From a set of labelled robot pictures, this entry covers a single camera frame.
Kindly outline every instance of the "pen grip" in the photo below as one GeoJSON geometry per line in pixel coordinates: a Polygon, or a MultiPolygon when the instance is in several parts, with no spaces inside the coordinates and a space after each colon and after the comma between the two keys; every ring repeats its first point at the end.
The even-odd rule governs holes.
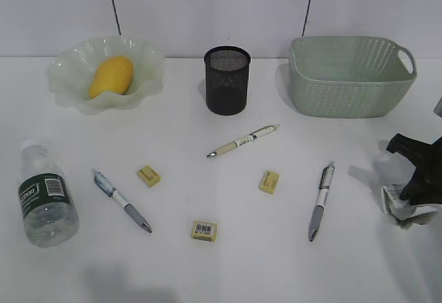
{"type": "Polygon", "coordinates": [[[314,236],[319,230],[320,221],[323,218],[324,208],[322,206],[315,206],[313,213],[311,214],[310,226],[309,226],[309,236],[310,241],[313,241],[314,236]]]}
{"type": "Polygon", "coordinates": [[[229,144],[226,144],[225,146],[222,146],[221,148],[216,149],[216,154],[217,155],[222,155],[224,153],[227,153],[229,151],[235,150],[236,149],[236,143],[235,142],[231,142],[229,144]]]}
{"type": "Polygon", "coordinates": [[[124,210],[133,219],[133,221],[137,223],[138,226],[141,226],[144,222],[146,222],[144,217],[140,215],[140,213],[137,211],[136,208],[133,207],[132,204],[126,205],[124,210]]]}

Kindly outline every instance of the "green label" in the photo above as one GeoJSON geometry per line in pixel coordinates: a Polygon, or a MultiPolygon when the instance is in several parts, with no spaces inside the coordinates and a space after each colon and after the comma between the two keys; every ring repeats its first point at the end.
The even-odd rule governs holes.
{"type": "Polygon", "coordinates": [[[61,202],[70,204],[68,190],[63,177],[57,174],[40,174],[20,185],[19,199],[23,218],[36,207],[61,202]]]}

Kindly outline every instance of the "ballpoint pen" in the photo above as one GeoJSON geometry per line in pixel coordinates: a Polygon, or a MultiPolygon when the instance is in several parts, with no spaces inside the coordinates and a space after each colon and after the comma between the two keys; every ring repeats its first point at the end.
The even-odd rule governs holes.
{"type": "Polygon", "coordinates": [[[94,173],[95,184],[109,197],[113,197],[115,201],[131,216],[131,218],[145,231],[152,233],[152,228],[142,215],[133,207],[131,203],[107,180],[99,171],[92,169],[94,173]]]}
{"type": "Polygon", "coordinates": [[[332,183],[332,177],[334,173],[334,163],[324,168],[323,175],[320,178],[319,194],[316,198],[315,208],[311,214],[311,220],[309,225],[309,240],[310,242],[315,239],[319,230],[320,221],[323,218],[325,203],[327,202],[327,196],[329,194],[330,184],[332,183]]]}
{"type": "Polygon", "coordinates": [[[216,156],[222,155],[224,153],[227,153],[229,151],[235,150],[236,148],[239,148],[240,146],[244,146],[245,144],[255,141],[256,139],[259,139],[260,137],[263,137],[267,134],[270,134],[274,132],[276,129],[278,129],[279,125],[272,125],[272,126],[265,126],[261,129],[258,129],[256,132],[253,132],[251,134],[248,134],[247,136],[237,139],[236,141],[230,142],[226,144],[225,146],[222,146],[221,148],[215,149],[211,153],[207,155],[207,158],[214,158],[216,156]]]}

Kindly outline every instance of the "black mesh pencil cup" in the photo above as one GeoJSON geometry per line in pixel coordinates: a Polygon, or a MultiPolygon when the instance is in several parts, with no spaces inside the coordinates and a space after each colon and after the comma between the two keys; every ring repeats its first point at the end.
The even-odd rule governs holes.
{"type": "Polygon", "coordinates": [[[206,104],[218,115],[235,115],[246,107],[250,55],[235,46],[219,46],[204,56],[206,104]]]}

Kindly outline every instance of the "yellow eraser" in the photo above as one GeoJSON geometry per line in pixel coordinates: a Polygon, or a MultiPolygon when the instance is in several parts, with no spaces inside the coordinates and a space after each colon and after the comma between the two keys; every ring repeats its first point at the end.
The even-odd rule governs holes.
{"type": "Polygon", "coordinates": [[[214,242],[216,239],[216,224],[211,222],[193,222],[192,238],[214,242]]]}
{"type": "Polygon", "coordinates": [[[278,173],[272,172],[271,170],[266,170],[260,182],[260,190],[269,194],[273,194],[276,188],[276,184],[278,183],[278,179],[278,173]]]}
{"type": "Polygon", "coordinates": [[[137,171],[137,175],[149,188],[161,181],[161,177],[149,165],[137,171]]]}

